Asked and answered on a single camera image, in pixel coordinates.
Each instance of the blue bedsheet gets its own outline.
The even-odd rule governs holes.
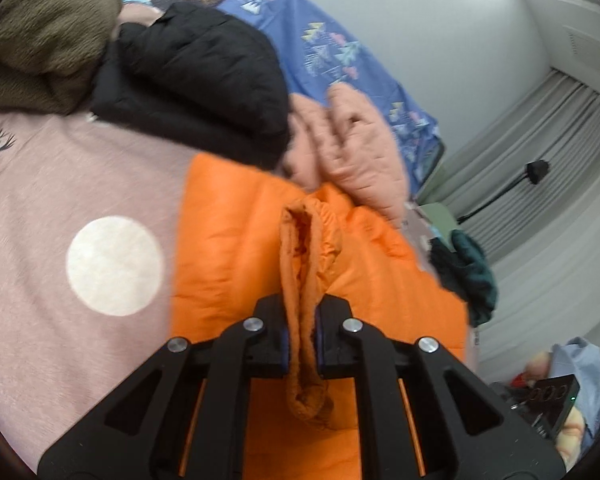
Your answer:
[[[326,104],[330,84],[366,93],[391,126],[416,194],[442,156],[438,122],[422,110],[355,36],[309,0],[225,0],[219,9],[266,33],[290,92]]]

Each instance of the orange puffer jacket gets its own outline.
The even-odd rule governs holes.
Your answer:
[[[193,342],[250,316],[282,290],[290,333],[286,381],[253,381],[247,480],[360,478],[351,380],[323,381],[311,342],[324,294],[390,338],[430,335],[462,359],[466,306],[420,271],[400,233],[330,184],[307,195],[211,155],[189,171],[178,234],[173,334]]]

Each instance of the pink quilted fabric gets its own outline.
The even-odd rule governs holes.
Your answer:
[[[346,83],[332,85],[327,98],[330,108],[291,95],[293,140],[286,172],[307,192],[333,182],[399,228],[409,183],[389,126],[371,101]]]

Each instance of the brown sweater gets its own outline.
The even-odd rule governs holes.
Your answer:
[[[68,114],[87,96],[120,0],[3,0],[0,107]]]

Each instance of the white curtain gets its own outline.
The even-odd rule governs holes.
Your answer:
[[[536,352],[583,335],[600,346],[600,95],[560,72],[446,160],[421,202],[459,216],[495,195],[526,162],[548,160],[464,228],[486,250],[500,289],[480,330],[479,374],[506,380]]]

